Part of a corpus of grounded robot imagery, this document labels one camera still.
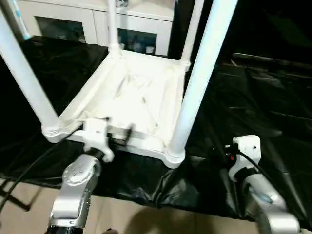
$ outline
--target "white plastic stool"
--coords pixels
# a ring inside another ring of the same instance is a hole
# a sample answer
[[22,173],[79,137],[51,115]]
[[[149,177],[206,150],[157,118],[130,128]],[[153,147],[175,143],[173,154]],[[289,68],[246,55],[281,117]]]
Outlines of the white plastic stool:
[[[116,2],[109,3],[109,54],[58,117],[38,83],[3,13],[0,51],[42,123],[50,142],[58,142],[86,118],[110,117],[110,132],[121,138],[134,125],[126,148],[161,159],[169,168],[185,158],[185,145],[204,96],[238,0],[214,0],[184,99],[185,72],[204,0],[196,0],[181,60],[121,50],[117,40]],[[82,131],[70,140],[81,141]]]

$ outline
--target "white cabinet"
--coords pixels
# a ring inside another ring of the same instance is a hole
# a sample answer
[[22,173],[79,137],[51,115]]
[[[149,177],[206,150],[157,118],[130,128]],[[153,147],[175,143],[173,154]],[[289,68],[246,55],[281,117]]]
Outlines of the white cabinet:
[[77,7],[18,1],[28,33],[97,44],[93,11]]
[[[94,19],[98,44],[108,46],[108,13],[94,11]],[[145,53],[146,48],[154,48],[155,54],[167,55],[171,21],[117,14],[116,23],[118,40],[125,45],[125,49]]]
[[[119,42],[124,49],[167,55],[175,0],[129,0],[116,8]],[[31,36],[109,45],[107,0],[18,0]]]

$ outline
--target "cabinet door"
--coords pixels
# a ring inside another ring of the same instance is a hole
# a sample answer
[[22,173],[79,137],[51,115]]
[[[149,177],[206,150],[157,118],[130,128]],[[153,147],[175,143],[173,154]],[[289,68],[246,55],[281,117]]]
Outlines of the cabinet door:
[[97,44],[92,10],[22,0],[18,4],[30,35]]
[[[94,19],[97,31],[97,41],[99,45],[108,46],[108,13],[94,11]],[[167,55],[171,21],[135,17],[123,14],[116,15],[118,40],[125,46],[125,49]]]

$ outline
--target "black tablecloth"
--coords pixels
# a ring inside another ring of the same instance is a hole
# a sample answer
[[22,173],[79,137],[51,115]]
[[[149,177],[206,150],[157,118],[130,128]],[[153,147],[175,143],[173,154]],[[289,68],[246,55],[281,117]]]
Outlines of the black tablecloth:
[[[22,48],[60,114],[107,55],[107,48],[35,37]],[[4,62],[1,62],[1,164],[3,178],[16,178],[52,144]],[[95,195],[148,206],[252,219],[241,186],[228,177],[224,145],[235,136],[261,138],[260,165],[274,179],[302,227],[312,224],[312,79],[282,71],[219,65],[207,88],[186,147],[172,170],[160,160],[117,152],[105,165]],[[82,152],[67,141],[38,164],[26,182],[59,188],[65,167]]]

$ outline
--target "shelf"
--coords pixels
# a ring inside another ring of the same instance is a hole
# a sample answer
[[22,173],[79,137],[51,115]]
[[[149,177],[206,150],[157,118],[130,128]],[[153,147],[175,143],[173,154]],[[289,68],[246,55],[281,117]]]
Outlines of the shelf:
[[[96,11],[108,11],[107,0],[23,0],[71,6]],[[129,5],[116,8],[118,14],[173,21],[175,0],[129,0]]]

